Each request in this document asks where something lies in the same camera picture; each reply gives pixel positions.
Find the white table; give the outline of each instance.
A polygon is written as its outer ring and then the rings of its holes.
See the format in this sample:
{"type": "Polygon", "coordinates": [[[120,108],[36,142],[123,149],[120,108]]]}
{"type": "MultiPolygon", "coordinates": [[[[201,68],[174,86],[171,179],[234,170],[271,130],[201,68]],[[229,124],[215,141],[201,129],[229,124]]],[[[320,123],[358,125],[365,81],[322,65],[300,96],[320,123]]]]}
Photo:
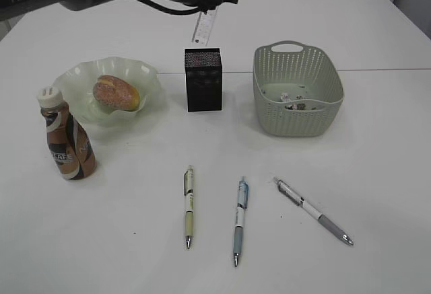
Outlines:
{"type": "MultiPolygon", "coordinates": [[[[107,56],[145,61],[160,73],[182,73],[196,20],[132,0],[80,12],[53,5],[19,22],[1,43],[0,59],[25,59],[34,75],[44,67],[47,83],[82,61],[107,56]]],[[[339,70],[431,67],[431,41],[389,0],[224,4],[210,45],[221,48],[224,72],[250,72],[256,48],[280,40],[322,48],[339,70]]]]}
{"type": "Polygon", "coordinates": [[[99,166],[79,182],[58,175],[44,142],[32,94],[46,80],[8,74],[0,90],[0,293],[431,288],[431,71],[341,72],[345,101],[329,130],[311,139],[263,132],[250,73],[224,75],[223,111],[191,114],[184,77],[161,75],[165,106],[115,132],[86,126],[99,166]],[[197,186],[188,252],[183,174],[190,163],[197,186]],[[251,190],[244,256],[234,269],[241,175],[251,190]],[[273,175],[345,228],[355,246],[282,196],[273,175]]]}

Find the black box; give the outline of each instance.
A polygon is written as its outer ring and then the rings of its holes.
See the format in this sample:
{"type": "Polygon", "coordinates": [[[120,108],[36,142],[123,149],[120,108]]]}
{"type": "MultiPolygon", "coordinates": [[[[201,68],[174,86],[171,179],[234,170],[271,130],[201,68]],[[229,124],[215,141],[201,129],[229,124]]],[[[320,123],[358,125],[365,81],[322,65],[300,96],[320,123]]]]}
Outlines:
{"type": "Polygon", "coordinates": [[[185,50],[189,112],[222,109],[222,59],[219,48],[185,50]]]}

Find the pen grip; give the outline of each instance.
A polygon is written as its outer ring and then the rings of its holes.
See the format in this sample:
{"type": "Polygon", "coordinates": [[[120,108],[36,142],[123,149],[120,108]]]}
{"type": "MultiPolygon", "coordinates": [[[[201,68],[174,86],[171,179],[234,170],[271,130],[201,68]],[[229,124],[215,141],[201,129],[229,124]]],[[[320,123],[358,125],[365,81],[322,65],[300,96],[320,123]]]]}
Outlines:
{"type": "Polygon", "coordinates": [[[186,212],[184,235],[193,235],[193,212],[191,211],[186,212]]]}
{"type": "Polygon", "coordinates": [[[234,254],[242,254],[242,234],[244,229],[242,227],[235,228],[234,235],[234,254]]]}
{"type": "Polygon", "coordinates": [[[325,215],[321,215],[321,217],[317,220],[326,230],[330,231],[335,237],[338,239],[343,239],[345,235],[344,231],[338,228],[334,222],[329,220],[325,215]]]}

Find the pen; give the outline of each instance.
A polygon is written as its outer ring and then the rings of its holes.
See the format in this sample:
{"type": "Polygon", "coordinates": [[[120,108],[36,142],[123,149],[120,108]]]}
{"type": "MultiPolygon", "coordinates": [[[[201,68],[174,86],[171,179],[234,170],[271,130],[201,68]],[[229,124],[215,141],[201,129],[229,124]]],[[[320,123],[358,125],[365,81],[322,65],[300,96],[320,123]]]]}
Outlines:
{"type": "Polygon", "coordinates": [[[242,255],[242,238],[244,234],[244,216],[248,202],[248,184],[243,176],[238,187],[236,201],[235,234],[234,234],[234,266],[237,267],[242,255]]]}
{"type": "Polygon", "coordinates": [[[334,222],[329,220],[324,214],[319,212],[310,203],[308,203],[303,197],[292,190],[283,180],[279,178],[274,178],[273,181],[277,184],[278,190],[286,195],[293,203],[302,207],[307,213],[315,218],[323,227],[330,231],[335,237],[341,240],[343,243],[352,246],[354,243],[352,239],[347,235],[346,232],[338,228],[334,222]]]}
{"type": "Polygon", "coordinates": [[[185,201],[185,229],[184,236],[186,239],[186,247],[190,249],[191,242],[193,241],[193,189],[194,189],[194,169],[192,165],[189,165],[189,168],[184,174],[184,196],[186,198],[185,201]]]}

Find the plastic bottle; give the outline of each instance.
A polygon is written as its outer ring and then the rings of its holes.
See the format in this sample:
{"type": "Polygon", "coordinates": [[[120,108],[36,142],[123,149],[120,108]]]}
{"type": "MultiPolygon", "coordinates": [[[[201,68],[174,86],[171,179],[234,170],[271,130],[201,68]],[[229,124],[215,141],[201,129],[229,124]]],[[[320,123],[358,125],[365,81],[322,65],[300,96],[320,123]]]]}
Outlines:
{"type": "Polygon", "coordinates": [[[96,169],[86,131],[69,112],[69,104],[58,88],[41,89],[37,99],[46,120],[48,147],[61,175],[67,180],[86,178],[96,169]]]}

